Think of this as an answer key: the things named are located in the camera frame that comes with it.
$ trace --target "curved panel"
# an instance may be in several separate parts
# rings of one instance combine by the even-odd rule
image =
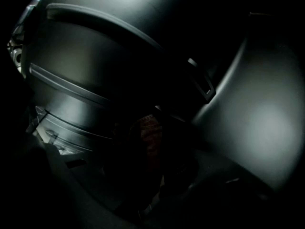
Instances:
[[[207,146],[279,190],[305,147],[299,30],[267,16],[251,17],[249,25],[247,41],[217,95],[193,122]]]
[[[154,49],[164,52],[161,45],[154,39],[110,14],[83,6],[63,3],[51,3],[46,7],[46,10],[49,20],[79,24],[107,35],[110,33],[111,36],[119,37],[120,41],[129,40],[129,43],[133,43],[133,40],[141,39]]]
[[[30,73],[45,82],[46,84],[48,84],[49,86],[52,86],[59,91],[63,91],[73,97],[80,98],[84,102],[89,101],[89,103],[97,104],[98,107],[103,107],[105,109],[111,108],[110,100],[103,98],[102,96],[99,96],[95,93],[92,93],[84,88],[81,88],[78,85],[75,85],[65,79],[62,79],[59,76],[56,76],[37,65],[30,65]]]

